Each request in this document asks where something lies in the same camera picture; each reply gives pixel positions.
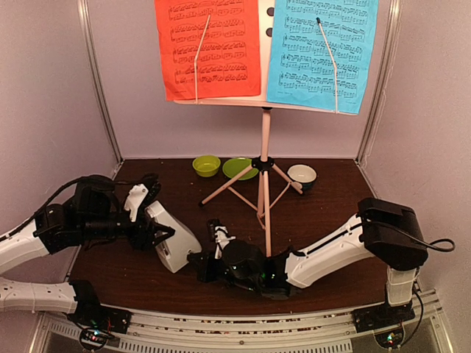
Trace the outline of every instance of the bowl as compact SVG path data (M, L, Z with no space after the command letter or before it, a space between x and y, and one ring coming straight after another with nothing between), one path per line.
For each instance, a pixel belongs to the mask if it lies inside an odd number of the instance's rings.
M239 174L241 171L243 171L245 168L247 168L249 165L252 165L252 160L250 158L233 158L231 160L228 160L224 165L222 166L222 172L226 177L229 179L232 179L235 177L237 174ZM239 180L248 180L253 177L256 177L258 174L258 169L252 169L250 172L245 174L242 178Z
M317 173L309 165L296 164L288 169L288 177L301 185L302 191L311 189L317 179Z
M193 168L201 177L208 178L216 175L221 166L221 160L216 156L201 156L193 161Z

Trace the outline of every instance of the sheet music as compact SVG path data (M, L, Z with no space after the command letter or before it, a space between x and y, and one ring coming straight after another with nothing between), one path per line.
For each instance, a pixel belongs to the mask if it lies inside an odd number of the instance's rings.
M378 0L277 0L267 100L358 114L375 41Z
M261 91L258 3L255 0L155 0L166 98L257 96Z

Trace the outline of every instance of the black cable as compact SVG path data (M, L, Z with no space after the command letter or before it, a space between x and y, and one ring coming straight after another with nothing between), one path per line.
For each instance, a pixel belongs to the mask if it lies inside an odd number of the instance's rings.
M56 197L58 197L65 189L71 187L74 184L77 184L78 182L88 180L88 179L93 179L93 177L89 176L81 176L80 178L76 178L71 180L70 182L65 183L62 185L60 188L58 188L47 200L44 202L33 214L31 217L29 217L25 222L20 224L18 227L16 227L14 230L12 230L8 235L11 237L12 235L17 234L21 230L26 227L29 222L31 222L33 219L35 219L47 206L50 204Z
M121 181L113 181L115 185L134 185L134 184L141 184L142 182L147 181L150 178L155 177L154 175L149 175L149 176L144 176L143 179L140 180L135 180L135 181L127 181L127 180L121 180ZM18 227L16 227L14 230L12 230L8 235L11 237L17 233L19 233L21 230L23 230L29 222L34 220L56 197L58 197L65 189L71 187L72 185L77 184L78 182L82 182L85 180L103 180L103 176L99 175L90 175L90 176L81 176L79 178L73 179L70 182L65 183L64 185L60 186L47 200L44 202L33 214L31 217L29 217L25 222L20 224Z
M422 301L422 298L420 298L420 295L419 295L419 293L417 292L416 289L414 289L414 294L417 297L417 299L419 299L420 318L419 318L419 321L417 322L417 326L415 326L415 329L414 329L414 331L412 331L411 335L409 337L407 337L407 340L405 340L404 342L402 342L400 344L401 347L404 347L413 338L413 336L417 333L417 331L419 330L420 323L422 322L422 319L424 317L424 302Z
M417 239L413 235L410 235L409 233L404 232L401 228L392 226L391 224L387 224L387 223L379 222L379 221L367 221L365 224L377 224L378 226L393 229L394 231L400 233L401 235L406 236L407 238L411 239L412 241L414 241L414 242L416 242L420 245L423 245L423 246L425 246L429 249L435 250L436 252L452 252L456 248L455 242L451 239L448 239L448 238L438 239L438 240L432 241L431 243L426 243L425 241ZM441 247L435 246L435 244L438 244L438 243L449 243L451 245L451 247L441 248Z
M108 245L108 244L111 244L111 243L114 243L115 241L118 240L118 237L113 237L113 238L110 238L108 240L103 240L103 241L97 241L95 243L91 243L89 242L87 244L87 246L84 247L83 251L84 252L87 252L88 250L94 248L95 246L102 246L102 245Z
M115 338L115 336L112 335L111 333L105 332L101 329L97 329L95 327L83 327L82 325L80 325L79 323L77 323L75 321L72 321L72 322L74 323L75 326L77 326L80 329L80 333L79 333L80 346L82 346L82 348L86 349L87 351L89 351L90 348L87 347L85 344L83 344L83 342L81 341L80 338L83 337L83 336L85 336L87 338L89 333L92 334L93 336L104 339L103 343L100 343L97 347L93 348L93 350L97 350L97 351L99 349L102 349L104 346L106 346L106 343L109 340L112 340L112 339Z

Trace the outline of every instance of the red sheet music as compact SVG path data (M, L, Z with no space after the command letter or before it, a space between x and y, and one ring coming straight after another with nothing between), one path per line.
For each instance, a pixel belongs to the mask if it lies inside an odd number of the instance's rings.
M258 1L155 0L163 81L168 101L261 93Z

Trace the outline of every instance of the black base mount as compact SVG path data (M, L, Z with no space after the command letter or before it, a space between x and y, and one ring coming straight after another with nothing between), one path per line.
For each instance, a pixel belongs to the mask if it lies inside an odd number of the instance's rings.
M70 321L84 327L93 327L104 332L127 333L131 321L131 312L100 304L91 283L88 281L71 281L77 301L75 313L68 314Z
M392 307L388 303L388 296L384 303L374 307L365 307L352 311L356 332L365 332L384 327L398 325L404 321L415 318L412 309L412 300L404 305Z
M270 169L272 169L274 164L275 164L275 160L271 157L268 157L266 162L262 162L261 157L252 158L252 167L255 169L258 169L258 171L262 173L264 171L269 171Z

